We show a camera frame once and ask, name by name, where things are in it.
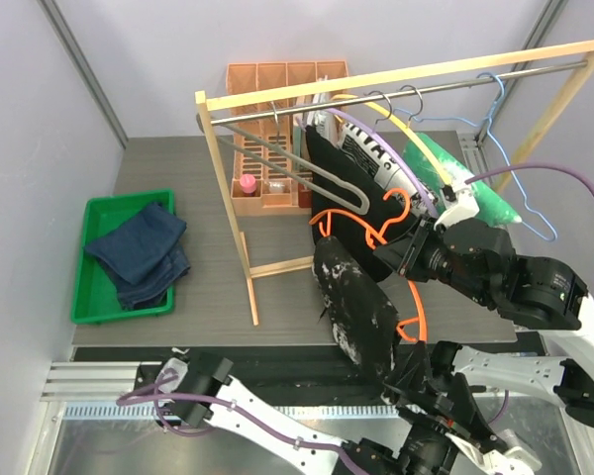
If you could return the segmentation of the black white-speckled trousers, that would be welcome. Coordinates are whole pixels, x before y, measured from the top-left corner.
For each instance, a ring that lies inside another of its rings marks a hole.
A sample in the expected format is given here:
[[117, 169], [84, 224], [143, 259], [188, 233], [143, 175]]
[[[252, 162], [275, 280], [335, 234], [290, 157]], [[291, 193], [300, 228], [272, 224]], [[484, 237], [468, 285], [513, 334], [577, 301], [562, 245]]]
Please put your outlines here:
[[400, 342], [397, 309], [336, 237], [316, 243], [313, 274], [333, 340], [365, 378], [383, 382]]

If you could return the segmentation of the grey plastic hanger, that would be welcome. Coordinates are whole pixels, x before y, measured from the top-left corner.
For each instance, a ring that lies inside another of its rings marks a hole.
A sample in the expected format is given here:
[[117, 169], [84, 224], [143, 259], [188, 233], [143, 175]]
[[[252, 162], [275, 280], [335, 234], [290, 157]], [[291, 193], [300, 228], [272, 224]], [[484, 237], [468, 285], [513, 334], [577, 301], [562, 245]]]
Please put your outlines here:
[[[303, 214], [298, 206], [299, 185], [360, 216], [368, 212], [369, 198], [359, 187], [292, 153], [288, 136], [279, 134], [270, 142], [260, 125], [242, 129], [233, 123], [222, 124], [211, 117], [204, 102], [197, 104], [196, 122], [206, 139], [229, 217]], [[236, 157], [255, 163], [253, 191], [245, 192], [235, 179], [228, 178], [221, 144]]]

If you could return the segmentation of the blue denim trousers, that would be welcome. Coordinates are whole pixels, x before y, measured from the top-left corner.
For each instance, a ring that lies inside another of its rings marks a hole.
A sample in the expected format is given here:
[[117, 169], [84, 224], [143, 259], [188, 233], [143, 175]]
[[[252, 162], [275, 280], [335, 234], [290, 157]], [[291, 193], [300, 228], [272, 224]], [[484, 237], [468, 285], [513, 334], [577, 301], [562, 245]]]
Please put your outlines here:
[[114, 284], [123, 310], [154, 307], [190, 270], [180, 243], [186, 229], [185, 221], [152, 202], [86, 244], [84, 251], [97, 260]]

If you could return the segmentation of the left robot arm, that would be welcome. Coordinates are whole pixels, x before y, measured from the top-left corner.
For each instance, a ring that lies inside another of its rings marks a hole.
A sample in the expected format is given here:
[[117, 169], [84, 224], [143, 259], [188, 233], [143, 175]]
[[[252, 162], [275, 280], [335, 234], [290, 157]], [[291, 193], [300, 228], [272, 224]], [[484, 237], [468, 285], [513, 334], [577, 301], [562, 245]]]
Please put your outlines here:
[[484, 474], [531, 471], [480, 415], [463, 375], [451, 377], [447, 390], [436, 383], [423, 342], [385, 383], [392, 406], [411, 425], [398, 452], [368, 438], [325, 434], [281, 414], [233, 376], [232, 366], [206, 353], [172, 357], [156, 372], [155, 392], [193, 428], [207, 424], [240, 435], [303, 474], [448, 474], [460, 455]]

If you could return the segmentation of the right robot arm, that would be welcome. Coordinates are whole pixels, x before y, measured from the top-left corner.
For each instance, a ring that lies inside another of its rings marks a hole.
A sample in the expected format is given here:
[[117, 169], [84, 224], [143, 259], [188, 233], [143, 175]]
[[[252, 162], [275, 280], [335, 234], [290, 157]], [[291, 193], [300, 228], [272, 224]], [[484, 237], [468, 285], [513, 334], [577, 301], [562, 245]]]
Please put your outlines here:
[[541, 385], [575, 420], [594, 428], [594, 296], [567, 264], [525, 256], [509, 234], [471, 218], [445, 230], [421, 220], [412, 235], [379, 246], [375, 256], [414, 282], [439, 281], [564, 352]]

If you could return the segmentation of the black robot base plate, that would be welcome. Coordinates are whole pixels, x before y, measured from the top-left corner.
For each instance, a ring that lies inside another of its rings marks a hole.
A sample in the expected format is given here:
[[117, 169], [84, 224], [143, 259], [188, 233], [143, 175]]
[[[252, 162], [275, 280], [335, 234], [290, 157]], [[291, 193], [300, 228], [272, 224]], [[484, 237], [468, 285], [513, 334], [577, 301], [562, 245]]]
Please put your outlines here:
[[79, 347], [77, 362], [162, 362], [206, 352], [234, 363], [232, 374], [273, 406], [382, 406], [381, 391], [333, 345]]

